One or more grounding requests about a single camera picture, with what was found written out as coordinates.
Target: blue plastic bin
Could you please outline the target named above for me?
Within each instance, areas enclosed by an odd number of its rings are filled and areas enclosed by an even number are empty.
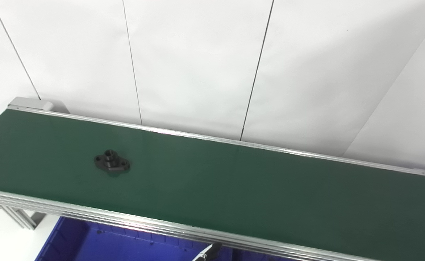
[[[36,261],[191,261],[207,243],[61,217]],[[222,247],[216,261],[290,261]]]

